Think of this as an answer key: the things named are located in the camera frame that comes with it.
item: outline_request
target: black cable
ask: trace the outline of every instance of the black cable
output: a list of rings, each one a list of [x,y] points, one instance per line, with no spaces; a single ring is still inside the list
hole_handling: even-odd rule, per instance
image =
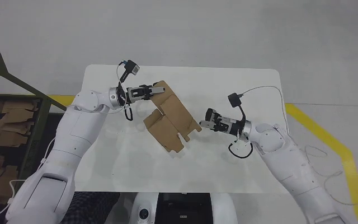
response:
[[[124,110],[125,117],[127,118],[127,120],[129,120],[131,122],[133,120],[132,108],[129,108],[129,112],[130,112],[130,118],[128,118],[128,115],[127,115],[127,108]]]
[[[250,150],[250,152],[246,155],[246,156],[238,156],[238,155],[236,155],[235,153],[233,153],[233,151],[231,150],[231,146],[233,145],[233,143],[231,143],[230,145],[229,145],[229,151],[231,152],[231,154],[233,154],[235,157],[237,157],[237,158],[247,158],[247,157],[249,157],[250,155],[251,155],[251,153],[253,152],[253,145],[252,145],[252,143],[250,142],[250,146],[251,146],[251,150]]]

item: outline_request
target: floor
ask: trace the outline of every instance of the floor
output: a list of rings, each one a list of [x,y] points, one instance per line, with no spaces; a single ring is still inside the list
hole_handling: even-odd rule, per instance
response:
[[[80,91],[89,64],[128,58],[144,66],[276,69],[285,102],[348,147],[357,163],[357,10],[355,0],[2,0],[0,52],[10,73],[55,95]],[[1,79],[0,93],[24,91]],[[317,170],[342,169],[331,148],[293,117],[288,122],[299,144],[328,153],[312,159]],[[344,175],[327,189],[351,203]],[[289,195],[233,198],[243,223],[303,223]],[[352,206],[340,206],[355,220]]]

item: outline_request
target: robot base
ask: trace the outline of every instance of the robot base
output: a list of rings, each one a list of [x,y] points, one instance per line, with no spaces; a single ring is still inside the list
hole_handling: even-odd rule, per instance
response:
[[[138,193],[129,224],[237,224],[227,193]]]

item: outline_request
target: black panel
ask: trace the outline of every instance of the black panel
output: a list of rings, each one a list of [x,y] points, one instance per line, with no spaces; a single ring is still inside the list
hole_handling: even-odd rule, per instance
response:
[[[209,193],[160,193],[155,224],[213,224]]]

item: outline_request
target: plaid fabric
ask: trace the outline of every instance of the plaid fabric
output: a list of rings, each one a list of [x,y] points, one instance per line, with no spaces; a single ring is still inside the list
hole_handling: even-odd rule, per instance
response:
[[[118,192],[75,192],[62,224],[105,223],[118,201]]]

